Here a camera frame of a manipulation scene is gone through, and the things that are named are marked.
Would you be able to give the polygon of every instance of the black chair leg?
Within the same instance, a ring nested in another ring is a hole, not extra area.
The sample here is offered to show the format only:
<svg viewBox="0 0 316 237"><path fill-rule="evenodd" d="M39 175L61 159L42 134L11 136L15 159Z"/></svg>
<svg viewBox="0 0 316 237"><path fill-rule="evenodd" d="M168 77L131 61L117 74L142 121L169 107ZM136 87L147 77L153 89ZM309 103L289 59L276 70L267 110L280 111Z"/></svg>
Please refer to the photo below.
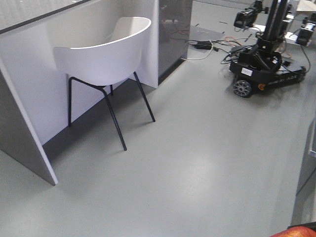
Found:
<svg viewBox="0 0 316 237"><path fill-rule="evenodd" d="M145 103L146 103L147 109L148 109L148 111L149 111L149 113L150 113L150 116L152 117L153 122L155 122L156 120L155 120L154 114L153 114L153 112L152 112L152 109L151 109L150 106L149 106L149 103L148 103L148 100L147 100L147 98L146 98L145 92L144 92L144 90L143 90L143 88L142 88L142 85L141 85L141 83L140 83L140 81L139 81L139 79L138 79L138 76L137 76L136 72L134 72L134 76L135 76L135 79L136 79L138 88L140 89L140 92L142 93L142 96L143 96L143 98L144 98L144 100L145 100Z"/></svg>
<svg viewBox="0 0 316 237"><path fill-rule="evenodd" d="M114 114L114 111L113 111L113 109L112 109L112 106L111 106L110 100L109 100L109 98L108 98L108 95L107 95L107 93L105 92L105 90L102 89L101 91L103 92L104 97L105 97L105 100L106 100L106 102L107 102L107 104L108 104L108 107L109 107L109 110L110 110L110 113L111 113L113 122L114 122L114 124L115 124L115 127L117 128L118 135L119 135L120 141L122 142L124 151L126 151L126 150L127 150L127 147L126 147L126 144L125 144L125 142L124 142L122 133L121 133L120 128L119 128L119 124L118 124L117 118L115 117L115 114Z"/></svg>
<svg viewBox="0 0 316 237"><path fill-rule="evenodd" d="M110 85L111 95L113 96L113 85Z"/></svg>
<svg viewBox="0 0 316 237"><path fill-rule="evenodd" d="M68 126L71 126L71 103L72 103L72 80L71 77L68 79Z"/></svg>

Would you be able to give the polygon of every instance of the white cable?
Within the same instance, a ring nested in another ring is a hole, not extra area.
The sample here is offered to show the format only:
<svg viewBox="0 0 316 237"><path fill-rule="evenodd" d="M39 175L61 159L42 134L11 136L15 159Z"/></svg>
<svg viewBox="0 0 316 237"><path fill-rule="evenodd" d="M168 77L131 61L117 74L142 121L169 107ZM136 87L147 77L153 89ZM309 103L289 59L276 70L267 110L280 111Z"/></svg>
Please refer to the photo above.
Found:
<svg viewBox="0 0 316 237"><path fill-rule="evenodd" d="M207 53L207 55L205 57L203 57L203 58L183 58L183 59L184 60L202 60L202 59L207 58L211 54L211 52L213 51L213 48L214 48L213 42L211 40L209 42L211 43L212 48L210 49L210 51Z"/></svg>

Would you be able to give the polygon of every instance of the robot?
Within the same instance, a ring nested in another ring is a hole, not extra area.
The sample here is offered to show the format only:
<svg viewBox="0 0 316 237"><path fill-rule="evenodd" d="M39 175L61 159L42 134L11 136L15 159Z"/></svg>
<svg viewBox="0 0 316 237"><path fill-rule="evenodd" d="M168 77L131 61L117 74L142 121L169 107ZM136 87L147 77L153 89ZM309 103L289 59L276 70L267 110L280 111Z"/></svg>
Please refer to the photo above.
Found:
<svg viewBox="0 0 316 237"><path fill-rule="evenodd" d="M252 27L258 13L263 11L262 5L262 0L256 0L245 11L239 12L234 26ZM305 78L305 67L276 51L285 41L287 29L294 19L291 8L290 0L273 0L265 30L256 35L256 44L237 46L230 51L230 71L235 74L233 90L237 96L247 98L255 91L299 83ZM315 26L316 13L303 21L296 43L308 46Z"/></svg>

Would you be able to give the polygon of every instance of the cable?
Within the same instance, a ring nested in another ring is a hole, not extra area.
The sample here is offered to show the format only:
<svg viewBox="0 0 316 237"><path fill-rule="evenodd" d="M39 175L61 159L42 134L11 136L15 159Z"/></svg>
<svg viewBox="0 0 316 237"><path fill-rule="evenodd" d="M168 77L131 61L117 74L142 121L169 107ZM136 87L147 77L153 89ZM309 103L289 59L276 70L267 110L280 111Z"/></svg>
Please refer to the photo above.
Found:
<svg viewBox="0 0 316 237"><path fill-rule="evenodd" d="M282 65L282 66L286 69L286 71L291 72L291 73L295 73L295 74L299 74L299 75L304 75L304 74L308 73L308 72L311 70L311 68L312 68L311 61L310 61L310 59L308 58L308 56L307 56L305 50L303 49L303 46L302 46L302 45L301 45L301 49L302 49L302 52L303 52L303 54L305 55L305 57L306 57L306 59L307 59L307 61L308 61L308 65L309 65L309 66L308 66L308 69L307 69L305 72L303 72L303 73L297 73L297 72L294 72L294 71L289 70L289 68L286 67L285 65Z"/></svg>
<svg viewBox="0 0 316 237"><path fill-rule="evenodd" d="M213 42L212 41L210 41L210 43L211 43L211 49L210 49L210 51L207 53L207 55L205 56L205 57L202 57L202 58L184 58L185 60L202 60L202 59L205 59L205 58L207 58L210 54L211 54L211 52L213 51L213 49L214 49L214 44L213 44Z"/></svg>

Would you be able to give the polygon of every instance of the white chair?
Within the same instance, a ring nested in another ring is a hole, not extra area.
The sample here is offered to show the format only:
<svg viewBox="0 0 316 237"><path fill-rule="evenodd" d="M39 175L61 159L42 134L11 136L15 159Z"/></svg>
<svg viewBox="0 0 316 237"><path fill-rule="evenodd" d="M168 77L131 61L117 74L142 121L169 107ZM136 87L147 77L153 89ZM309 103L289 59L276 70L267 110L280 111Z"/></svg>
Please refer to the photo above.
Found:
<svg viewBox="0 0 316 237"><path fill-rule="evenodd" d="M104 90L105 86L125 80L134 74L137 85L145 100L153 122L155 118L146 99L143 88L136 74L141 55L145 32L151 24L150 19L144 17L122 17L116 23L109 43L82 47L55 47L54 57L57 69L69 75L68 89L68 126L71 126L72 80L100 90L106 99L118 135L126 151L126 145L115 117L109 98Z"/></svg>

